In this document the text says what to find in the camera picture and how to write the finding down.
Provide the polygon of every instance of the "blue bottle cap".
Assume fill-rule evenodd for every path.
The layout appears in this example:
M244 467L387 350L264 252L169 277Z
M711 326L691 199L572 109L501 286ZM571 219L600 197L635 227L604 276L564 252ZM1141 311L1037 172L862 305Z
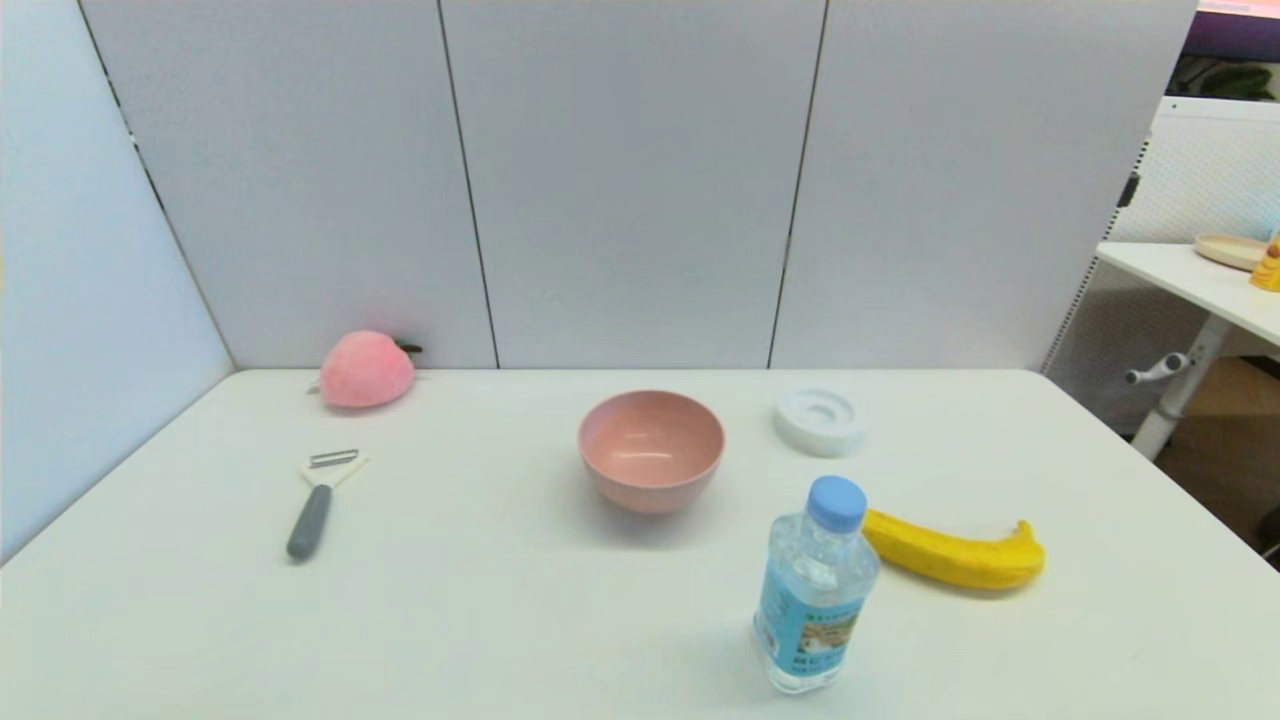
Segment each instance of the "blue bottle cap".
M832 533L851 533L863 524L867 515L867 495L840 475L823 475L809 488L809 516Z

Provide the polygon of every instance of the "floor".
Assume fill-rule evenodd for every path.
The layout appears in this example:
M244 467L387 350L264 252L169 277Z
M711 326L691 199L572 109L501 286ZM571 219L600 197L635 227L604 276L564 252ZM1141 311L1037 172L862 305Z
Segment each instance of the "floor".
M1219 360L1156 465L1258 550L1258 521L1280 505L1280 379Z

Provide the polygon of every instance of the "gray peeler handle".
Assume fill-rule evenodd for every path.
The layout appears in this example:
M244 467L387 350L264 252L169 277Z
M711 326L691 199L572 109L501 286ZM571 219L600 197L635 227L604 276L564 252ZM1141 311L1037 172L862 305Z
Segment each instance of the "gray peeler handle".
M293 525L293 534L289 536L289 544L285 550L294 560L306 560L315 553L320 544L320 536L324 534L324 520L329 515L329 501L333 498L333 488L329 486L316 486L307 497L307 503L302 506L298 515L298 524Z

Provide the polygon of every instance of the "table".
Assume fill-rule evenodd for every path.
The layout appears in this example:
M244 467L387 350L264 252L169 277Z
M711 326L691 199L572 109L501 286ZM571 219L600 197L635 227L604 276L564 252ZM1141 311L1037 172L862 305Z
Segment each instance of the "table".
M1262 717L1280 575L1039 375L422 372L339 415L315 372L236 374L4 569L0 717ZM864 415L845 460L774 434L797 386ZM701 400L728 447L685 514L604 503L575 447L599 400ZM284 542L297 465L358 447L316 556ZM973 537L1029 519L1020 592L886 568L845 675L772 691L749 620L769 523L841 473L872 505Z
M1280 293L1251 286L1248 273L1201 258L1190 245L1103 242L1098 245L1097 256L1210 313L1188 352L1192 366L1170 382L1133 438L1133 446L1155 460L1174 434L1233 325L1280 345Z

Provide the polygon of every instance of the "desk leg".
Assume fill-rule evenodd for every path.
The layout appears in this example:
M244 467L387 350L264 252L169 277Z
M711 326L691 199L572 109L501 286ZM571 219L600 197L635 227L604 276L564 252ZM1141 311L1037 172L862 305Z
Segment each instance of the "desk leg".
M1222 343L1231 332L1231 323L1210 315L1204 320L1204 327L1196 336L1196 343L1187 354L1192 359L1192 366L1187 368L1165 388L1165 395L1160 396L1160 402L1147 414L1147 419L1138 428L1138 434L1133 438L1133 447L1147 460L1155 460L1160 451L1165 448L1169 436L1174 434L1174 428L1183 419L1183 410L1196 396L1196 388L1208 373L1217 354L1222 351Z

